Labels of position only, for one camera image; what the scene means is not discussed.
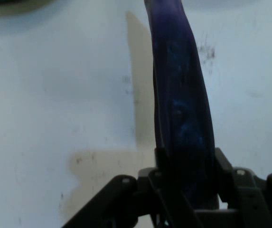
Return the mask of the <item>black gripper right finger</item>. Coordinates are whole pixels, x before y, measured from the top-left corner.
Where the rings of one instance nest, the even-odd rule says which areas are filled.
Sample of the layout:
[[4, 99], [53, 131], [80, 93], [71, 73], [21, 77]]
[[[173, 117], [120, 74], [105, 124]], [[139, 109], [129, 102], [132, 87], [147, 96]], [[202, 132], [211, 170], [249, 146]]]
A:
[[236, 211], [243, 228], [272, 228], [272, 173], [266, 179], [251, 169], [234, 167], [215, 149], [218, 195]]

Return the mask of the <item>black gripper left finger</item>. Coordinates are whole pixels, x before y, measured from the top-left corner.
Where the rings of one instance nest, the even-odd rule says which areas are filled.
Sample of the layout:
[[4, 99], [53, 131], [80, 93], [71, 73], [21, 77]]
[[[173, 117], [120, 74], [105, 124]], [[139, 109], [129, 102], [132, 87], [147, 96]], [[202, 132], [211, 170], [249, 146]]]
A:
[[65, 228], [133, 228], [150, 215], [155, 228], [196, 228], [198, 218], [177, 186], [166, 151], [154, 151], [156, 167], [138, 177], [117, 175], [91, 198]]

